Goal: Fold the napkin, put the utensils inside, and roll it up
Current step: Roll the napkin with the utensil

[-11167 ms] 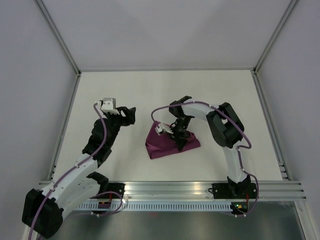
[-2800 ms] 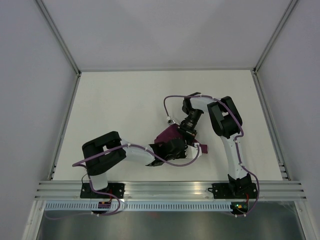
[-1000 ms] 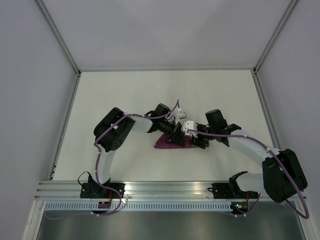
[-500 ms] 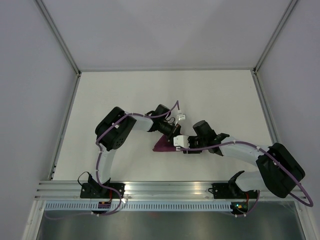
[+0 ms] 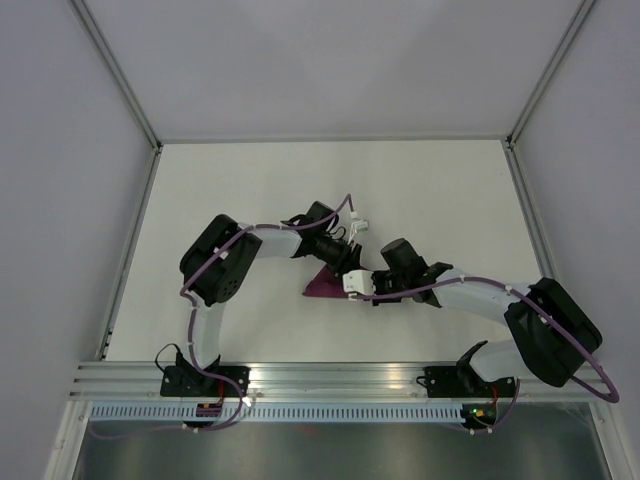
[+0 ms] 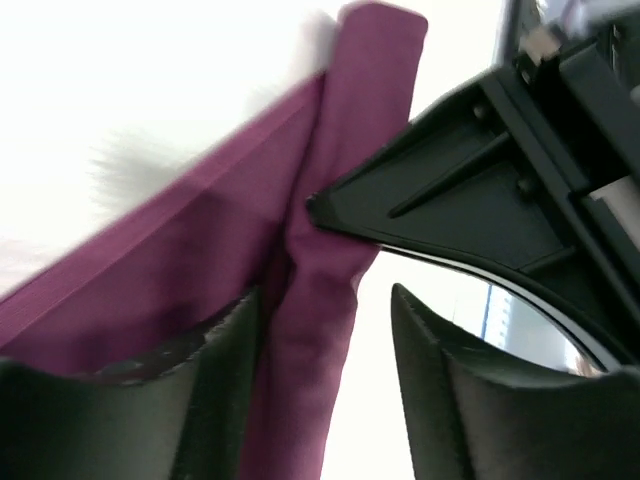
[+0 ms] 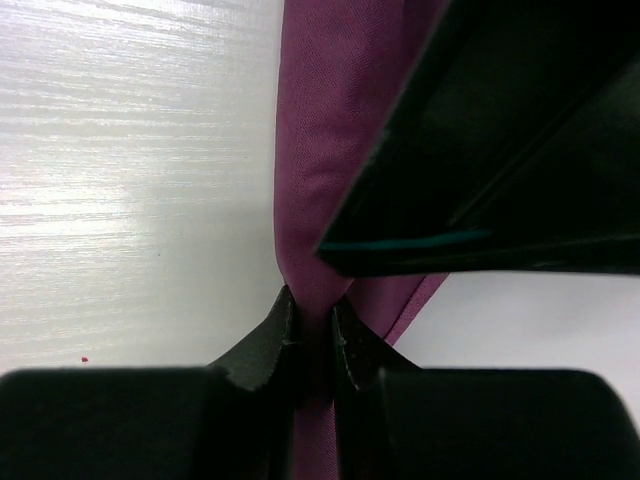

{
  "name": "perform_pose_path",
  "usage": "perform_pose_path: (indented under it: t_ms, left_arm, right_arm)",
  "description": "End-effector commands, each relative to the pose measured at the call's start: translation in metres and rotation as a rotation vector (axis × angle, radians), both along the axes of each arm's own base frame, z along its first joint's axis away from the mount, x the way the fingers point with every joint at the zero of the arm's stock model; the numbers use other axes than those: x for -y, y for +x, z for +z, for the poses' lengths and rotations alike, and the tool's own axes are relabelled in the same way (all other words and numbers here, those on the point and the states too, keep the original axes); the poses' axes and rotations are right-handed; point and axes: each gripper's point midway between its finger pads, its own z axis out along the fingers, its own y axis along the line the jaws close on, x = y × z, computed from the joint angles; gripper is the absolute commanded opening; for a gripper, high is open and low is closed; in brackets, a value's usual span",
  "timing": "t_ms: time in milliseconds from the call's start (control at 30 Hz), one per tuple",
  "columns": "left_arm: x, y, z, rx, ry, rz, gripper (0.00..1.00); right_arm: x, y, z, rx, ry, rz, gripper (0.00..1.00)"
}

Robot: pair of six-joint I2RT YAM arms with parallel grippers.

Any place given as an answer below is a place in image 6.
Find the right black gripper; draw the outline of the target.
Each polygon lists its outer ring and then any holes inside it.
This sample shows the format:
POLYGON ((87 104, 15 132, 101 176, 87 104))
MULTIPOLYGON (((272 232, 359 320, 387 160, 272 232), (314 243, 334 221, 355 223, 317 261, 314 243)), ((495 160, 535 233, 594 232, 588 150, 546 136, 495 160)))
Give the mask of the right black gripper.
POLYGON ((639 356, 635 1, 510 1, 503 66, 308 202, 313 223, 495 273, 639 356))

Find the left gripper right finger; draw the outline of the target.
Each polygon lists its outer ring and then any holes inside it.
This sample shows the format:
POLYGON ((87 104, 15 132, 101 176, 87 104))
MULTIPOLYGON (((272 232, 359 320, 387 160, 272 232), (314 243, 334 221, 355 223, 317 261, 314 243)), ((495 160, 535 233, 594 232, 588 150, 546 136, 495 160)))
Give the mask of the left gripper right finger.
POLYGON ((402 285, 391 320, 419 479, 635 479, 639 371, 586 378, 500 350, 402 285))

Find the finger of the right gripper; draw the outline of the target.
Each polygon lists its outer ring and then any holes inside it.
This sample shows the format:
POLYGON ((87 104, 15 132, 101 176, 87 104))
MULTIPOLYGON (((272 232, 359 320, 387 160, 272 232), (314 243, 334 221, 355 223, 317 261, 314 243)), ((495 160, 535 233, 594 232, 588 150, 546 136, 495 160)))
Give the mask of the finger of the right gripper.
POLYGON ((389 254, 409 259, 425 280, 407 275, 411 290, 436 313, 472 335, 480 337, 488 286, 498 286, 513 296, 511 323, 505 349, 516 357, 556 370, 576 373, 581 363, 592 372, 620 367, 620 356, 594 334, 549 302, 496 274, 441 259, 387 247, 389 254))

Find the purple cloth napkin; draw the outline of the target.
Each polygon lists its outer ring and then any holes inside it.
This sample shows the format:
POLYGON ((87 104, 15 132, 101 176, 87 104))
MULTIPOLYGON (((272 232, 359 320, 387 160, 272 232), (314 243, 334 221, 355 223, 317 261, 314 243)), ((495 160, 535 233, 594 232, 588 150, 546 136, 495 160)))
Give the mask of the purple cloth napkin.
POLYGON ((379 1, 3 2, 1 363, 91 375, 257 290, 231 479, 318 478, 377 249, 306 202, 405 128, 427 30, 379 1))

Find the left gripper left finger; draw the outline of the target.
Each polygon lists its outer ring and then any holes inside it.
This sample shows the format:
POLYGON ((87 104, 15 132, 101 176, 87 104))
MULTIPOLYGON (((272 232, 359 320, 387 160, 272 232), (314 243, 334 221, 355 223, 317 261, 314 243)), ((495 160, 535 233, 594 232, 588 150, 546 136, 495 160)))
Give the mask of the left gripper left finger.
POLYGON ((259 346, 260 294, 130 360, 61 377, 1 363, 5 479, 231 479, 259 346))

